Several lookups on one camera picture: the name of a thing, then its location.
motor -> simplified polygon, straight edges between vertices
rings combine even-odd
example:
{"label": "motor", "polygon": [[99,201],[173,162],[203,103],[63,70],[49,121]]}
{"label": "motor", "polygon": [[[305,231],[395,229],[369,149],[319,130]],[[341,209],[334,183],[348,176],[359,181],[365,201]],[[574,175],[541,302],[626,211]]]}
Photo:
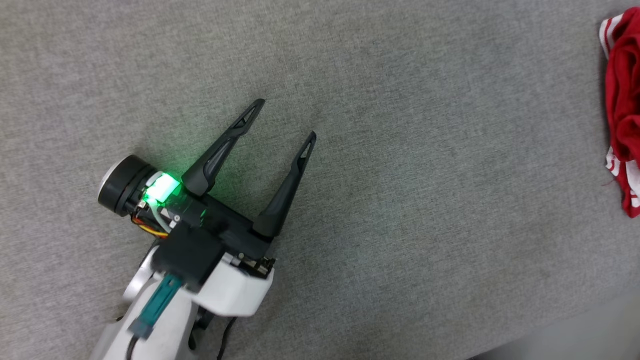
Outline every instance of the motor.
{"label": "motor", "polygon": [[253,315],[271,287],[266,257],[316,143],[311,132],[267,207],[251,221],[207,193],[240,136],[264,106],[258,99],[182,175],[181,181],[130,155],[102,179],[98,202],[129,216],[156,241],[126,288],[126,314],[109,324],[90,360],[195,360],[198,334],[214,315],[231,325]]}

gray carpet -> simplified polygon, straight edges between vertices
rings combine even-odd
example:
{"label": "gray carpet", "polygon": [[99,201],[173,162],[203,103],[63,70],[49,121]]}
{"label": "gray carpet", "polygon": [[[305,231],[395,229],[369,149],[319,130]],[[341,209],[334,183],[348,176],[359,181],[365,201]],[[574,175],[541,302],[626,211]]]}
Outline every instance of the gray carpet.
{"label": "gray carpet", "polygon": [[462,359],[637,287],[597,39],[634,3],[3,0],[0,357],[88,357],[152,242],[102,175],[181,174],[258,97],[224,203],[318,141],[226,359]]}

red cloth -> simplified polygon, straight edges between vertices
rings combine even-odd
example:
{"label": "red cloth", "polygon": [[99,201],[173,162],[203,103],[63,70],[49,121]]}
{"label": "red cloth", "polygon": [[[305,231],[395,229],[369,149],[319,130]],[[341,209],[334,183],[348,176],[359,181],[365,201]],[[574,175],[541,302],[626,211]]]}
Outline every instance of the red cloth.
{"label": "red cloth", "polygon": [[640,158],[640,8],[622,15],[612,31],[605,92],[613,153],[621,161]]}

green light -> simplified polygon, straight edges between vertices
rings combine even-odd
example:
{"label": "green light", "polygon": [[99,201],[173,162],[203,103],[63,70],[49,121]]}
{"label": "green light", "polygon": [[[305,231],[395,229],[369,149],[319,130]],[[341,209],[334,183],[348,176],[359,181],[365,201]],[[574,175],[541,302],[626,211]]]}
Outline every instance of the green light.
{"label": "green light", "polygon": [[150,199],[156,200],[157,202],[164,202],[178,185],[180,185],[178,180],[172,178],[171,175],[167,173],[163,173],[147,188],[142,199],[147,202]]}

